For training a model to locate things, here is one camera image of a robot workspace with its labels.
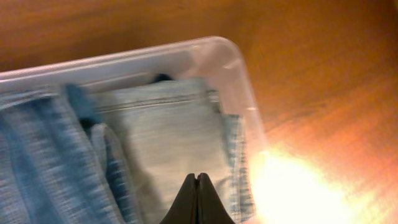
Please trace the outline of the light blue jeans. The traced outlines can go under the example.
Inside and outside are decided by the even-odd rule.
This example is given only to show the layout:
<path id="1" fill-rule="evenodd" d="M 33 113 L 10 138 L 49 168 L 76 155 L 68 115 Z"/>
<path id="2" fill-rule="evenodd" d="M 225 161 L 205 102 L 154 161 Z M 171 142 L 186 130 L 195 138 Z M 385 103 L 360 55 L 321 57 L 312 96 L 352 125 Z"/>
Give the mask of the light blue jeans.
<path id="1" fill-rule="evenodd" d="M 93 94 L 126 155 L 144 223 L 165 217 L 186 175 L 209 175 L 228 215 L 255 214 L 241 116 L 222 111 L 201 78 Z"/>

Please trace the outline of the clear plastic storage box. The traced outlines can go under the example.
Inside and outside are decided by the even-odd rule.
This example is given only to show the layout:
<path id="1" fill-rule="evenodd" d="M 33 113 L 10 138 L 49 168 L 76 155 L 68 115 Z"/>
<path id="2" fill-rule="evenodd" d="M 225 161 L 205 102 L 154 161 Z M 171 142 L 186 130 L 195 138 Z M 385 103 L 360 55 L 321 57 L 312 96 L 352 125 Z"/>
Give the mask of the clear plastic storage box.
<path id="1" fill-rule="evenodd" d="M 93 99 L 95 93 L 192 78 L 203 79 L 218 92 L 224 113 L 242 117 L 249 181 L 246 152 L 263 145 L 261 122 L 251 95 L 244 60 L 237 46 L 224 38 L 208 37 L 3 72 L 1 94 L 40 86 L 73 84 L 84 88 Z"/>

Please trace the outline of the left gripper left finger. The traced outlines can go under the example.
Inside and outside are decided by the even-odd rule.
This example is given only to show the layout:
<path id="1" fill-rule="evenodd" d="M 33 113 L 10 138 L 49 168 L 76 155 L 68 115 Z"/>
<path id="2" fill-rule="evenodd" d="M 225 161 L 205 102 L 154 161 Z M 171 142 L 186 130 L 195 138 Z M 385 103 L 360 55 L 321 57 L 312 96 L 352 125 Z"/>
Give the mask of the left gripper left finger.
<path id="1" fill-rule="evenodd" d="M 196 222 L 197 180 L 194 174 L 188 174 L 160 224 L 196 224 Z"/>

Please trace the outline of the dark blue jeans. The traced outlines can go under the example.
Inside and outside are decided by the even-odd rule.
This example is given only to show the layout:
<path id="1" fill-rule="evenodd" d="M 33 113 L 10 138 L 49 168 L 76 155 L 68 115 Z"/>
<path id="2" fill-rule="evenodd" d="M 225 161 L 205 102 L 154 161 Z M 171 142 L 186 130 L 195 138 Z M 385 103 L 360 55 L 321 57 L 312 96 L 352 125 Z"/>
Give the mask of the dark blue jeans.
<path id="1" fill-rule="evenodd" d="M 1 94 L 1 222 L 142 222 L 121 144 L 84 88 Z"/>

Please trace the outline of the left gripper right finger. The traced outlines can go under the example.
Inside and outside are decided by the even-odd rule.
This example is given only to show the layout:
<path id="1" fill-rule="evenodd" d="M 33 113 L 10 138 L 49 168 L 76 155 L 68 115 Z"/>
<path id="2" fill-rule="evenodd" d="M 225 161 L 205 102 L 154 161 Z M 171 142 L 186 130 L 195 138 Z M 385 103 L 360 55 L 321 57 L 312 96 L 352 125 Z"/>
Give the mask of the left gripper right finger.
<path id="1" fill-rule="evenodd" d="M 197 223 L 234 224 L 206 173 L 198 176 Z"/>

